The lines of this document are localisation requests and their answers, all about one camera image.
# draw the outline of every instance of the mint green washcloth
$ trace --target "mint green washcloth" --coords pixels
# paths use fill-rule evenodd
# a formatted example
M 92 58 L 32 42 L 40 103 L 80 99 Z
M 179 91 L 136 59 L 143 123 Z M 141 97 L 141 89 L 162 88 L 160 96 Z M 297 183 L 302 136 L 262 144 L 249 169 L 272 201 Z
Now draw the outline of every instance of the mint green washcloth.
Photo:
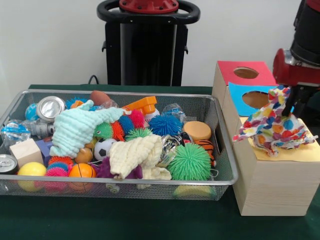
M 94 105 L 92 100 L 60 113 L 55 118 L 55 132 L 52 137 L 51 156 L 75 158 L 85 144 L 91 142 L 96 126 L 114 123 L 124 113 L 124 109 L 110 107 L 97 111 L 89 111 Z

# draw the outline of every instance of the round wooden lid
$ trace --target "round wooden lid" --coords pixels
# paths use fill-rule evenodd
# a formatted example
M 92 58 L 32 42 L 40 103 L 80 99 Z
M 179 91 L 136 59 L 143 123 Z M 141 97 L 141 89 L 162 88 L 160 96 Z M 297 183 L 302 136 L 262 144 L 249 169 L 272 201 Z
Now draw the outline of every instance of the round wooden lid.
M 201 121 L 189 121 L 183 126 L 183 131 L 189 134 L 193 141 L 209 140 L 211 137 L 210 127 Z

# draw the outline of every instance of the metal basket rim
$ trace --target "metal basket rim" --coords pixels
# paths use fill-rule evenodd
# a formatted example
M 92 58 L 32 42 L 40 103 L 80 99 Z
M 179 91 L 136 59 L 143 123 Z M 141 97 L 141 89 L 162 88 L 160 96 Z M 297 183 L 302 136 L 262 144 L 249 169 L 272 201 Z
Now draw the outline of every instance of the metal basket rim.
M 50 89 L 28 89 L 19 92 L 12 100 L 2 117 L 0 117 L 0 126 L 4 124 L 9 114 L 17 104 L 21 102 L 25 94 L 29 93 L 50 93 L 50 94 L 90 94 L 92 91 L 83 90 L 50 90 Z M 221 127 L 222 138 L 225 144 L 228 160 L 230 163 L 233 179 L 228 181 L 185 181 L 185 180 L 147 180 L 147 179 L 113 179 L 113 178 L 81 178 L 81 177 L 52 177 L 52 176 L 22 176 L 0 174 L 0 180 L 16 181 L 44 181 L 44 182 L 82 182 L 82 183 L 108 183 L 108 184 L 151 184 L 151 185 L 196 185 L 196 186 L 229 186 L 238 180 L 238 170 L 235 157 L 230 145 L 227 127 L 218 99 L 207 94 L 182 94 L 182 93 L 148 93 L 148 92 L 117 92 L 103 91 L 109 95 L 132 95 L 132 96 L 164 96 L 164 97 L 189 97 L 205 98 L 213 101 L 216 108 L 219 125 Z

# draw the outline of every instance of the multicolored fabric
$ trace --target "multicolored fabric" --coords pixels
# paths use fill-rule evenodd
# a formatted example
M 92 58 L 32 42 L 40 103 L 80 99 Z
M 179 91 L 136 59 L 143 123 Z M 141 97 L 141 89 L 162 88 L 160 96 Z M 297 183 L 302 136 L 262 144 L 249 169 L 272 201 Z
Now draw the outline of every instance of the multicolored fabric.
M 249 116 L 233 141 L 252 138 L 257 148 L 264 149 L 269 156 L 277 156 L 277 147 L 298 148 L 301 144 L 314 143 L 318 136 L 307 136 L 307 128 L 292 113 L 282 116 L 290 87 L 278 86 L 268 92 L 269 103 Z

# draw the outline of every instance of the black cable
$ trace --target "black cable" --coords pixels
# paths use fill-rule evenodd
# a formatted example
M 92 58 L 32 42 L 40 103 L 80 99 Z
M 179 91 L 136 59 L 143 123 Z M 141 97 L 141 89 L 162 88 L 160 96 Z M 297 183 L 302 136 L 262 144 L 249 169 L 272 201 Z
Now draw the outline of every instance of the black cable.
M 99 84 L 99 80 L 98 80 L 98 78 L 97 78 L 96 75 L 92 75 L 92 76 L 90 77 L 88 84 L 91 84 L 92 79 L 95 79 L 96 84 Z

